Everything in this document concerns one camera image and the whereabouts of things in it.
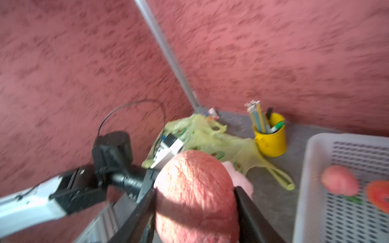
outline pink textured ball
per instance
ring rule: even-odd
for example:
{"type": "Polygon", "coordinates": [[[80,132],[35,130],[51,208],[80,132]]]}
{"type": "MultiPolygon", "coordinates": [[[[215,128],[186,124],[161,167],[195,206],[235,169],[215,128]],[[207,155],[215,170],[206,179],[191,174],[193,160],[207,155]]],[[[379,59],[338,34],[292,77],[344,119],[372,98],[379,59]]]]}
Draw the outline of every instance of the pink textured ball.
{"type": "Polygon", "coordinates": [[[224,166],[201,151],[176,155],[154,187],[156,230],[164,243],[236,243],[239,223],[234,186],[224,166]]]}

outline green marker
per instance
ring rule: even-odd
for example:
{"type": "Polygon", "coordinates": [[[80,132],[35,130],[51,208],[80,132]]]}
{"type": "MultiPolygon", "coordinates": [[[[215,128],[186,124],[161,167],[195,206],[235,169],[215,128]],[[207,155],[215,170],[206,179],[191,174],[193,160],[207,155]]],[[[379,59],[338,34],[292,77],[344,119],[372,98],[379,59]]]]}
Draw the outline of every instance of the green marker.
{"type": "Polygon", "coordinates": [[[280,129],[283,125],[285,124],[284,121],[280,121],[279,123],[277,123],[274,127],[272,127],[269,131],[269,133],[275,133],[278,129],[280,129]]]}

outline yellow plastic bag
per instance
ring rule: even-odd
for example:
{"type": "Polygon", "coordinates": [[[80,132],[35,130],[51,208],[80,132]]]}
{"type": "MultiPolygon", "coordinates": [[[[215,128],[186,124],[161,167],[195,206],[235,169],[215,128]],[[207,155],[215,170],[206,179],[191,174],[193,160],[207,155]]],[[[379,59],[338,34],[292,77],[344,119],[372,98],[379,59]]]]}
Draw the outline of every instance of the yellow plastic bag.
{"type": "MultiPolygon", "coordinates": [[[[258,152],[253,139],[232,136],[226,134],[226,130],[226,125],[194,114],[167,123],[164,135],[173,133],[184,142],[185,150],[200,150],[221,162],[231,161],[235,169],[244,175],[253,167],[265,167],[284,189],[294,190],[295,185],[289,175],[265,160],[258,152]]],[[[142,163],[142,167],[149,168],[153,164],[153,151],[157,141],[151,148],[147,160],[142,163]]]]}

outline yellow pencil cup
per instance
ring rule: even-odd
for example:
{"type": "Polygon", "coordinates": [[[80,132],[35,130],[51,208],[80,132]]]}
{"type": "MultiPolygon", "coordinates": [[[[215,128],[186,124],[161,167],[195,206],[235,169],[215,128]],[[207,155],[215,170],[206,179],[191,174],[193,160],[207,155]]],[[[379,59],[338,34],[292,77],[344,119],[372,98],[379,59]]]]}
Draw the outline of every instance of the yellow pencil cup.
{"type": "MultiPolygon", "coordinates": [[[[285,118],[282,115],[278,113],[272,113],[272,116],[269,120],[269,125],[273,127],[278,122],[284,120],[285,118]]],[[[263,155],[277,157],[286,152],[285,125],[283,125],[277,132],[272,134],[259,133],[255,125],[252,126],[252,129],[255,133],[254,141],[263,155]]]]}

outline black cable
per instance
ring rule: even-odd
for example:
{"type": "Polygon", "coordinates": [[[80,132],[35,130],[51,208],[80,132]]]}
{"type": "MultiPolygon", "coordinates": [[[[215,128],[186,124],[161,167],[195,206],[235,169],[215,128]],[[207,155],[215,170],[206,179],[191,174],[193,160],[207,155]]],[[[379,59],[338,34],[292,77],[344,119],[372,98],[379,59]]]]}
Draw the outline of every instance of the black cable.
{"type": "Polygon", "coordinates": [[[157,147],[161,144],[162,136],[163,136],[163,130],[162,130],[161,135],[158,137],[157,142],[155,142],[155,144],[154,144],[154,148],[153,148],[153,150],[152,150],[152,156],[153,156],[153,157],[155,157],[155,154],[156,154],[155,150],[156,150],[157,147]]]}
{"type": "Polygon", "coordinates": [[[15,199],[17,199],[18,201],[19,201],[19,200],[22,200],[23,197],[25,197],[25,196],[27,196],[28,194],[30,194],[30,192],[32,192],[32,191],[33,191],[35,188],[37,188],[40,184],[45,183],[46,181],[48,181],[48,180],[50,180],[50,179],[52,179],[52,178],[53,178],[53,177],[50,177],[49,179],[46,179],[46,180],[42,181],[42,182],[39,183],[39,184],[36,184],[35,186],[31,187],[30,190],[28,190],[26,193],[24,193],[24,194],[22,194],[22,195],[16,195],[15,199]]]}
{"type": "Polygon", "coordinates": [[[126,108],[126,107],[130,107],[132,105],[136,105],[136,104],[140,104],[140,103],[147,103],[147,102],[151,102],[151,103],[157,103],[162,112],[163,112],[163,127],[162,127],[162,130],[163,128],[165,128],[165,125],[166,125],[166,110],[165,110],[165,106],[163,105],[163,103],[158,100],[158,99],[143,99],[143,100],[137,100],[137,101],[133,101],[133,102],[129,102],[129,103],[126,103],[126,104],[123,104],[119,107],[117,107],[116,109],[114,109],[113,111],[111,111],[105,118],[104,120],[101,122],[99,128],[98,128],[98,131],[97,131],[97,136],[100,136],[100,130],[101,130],[101,127],[103,126],[103,123],[105,122],[105,120],[107,120],[108,117],[110,117],[113,113],[117,112],[118,110],[121,110],[123,108],[126,108]]]}

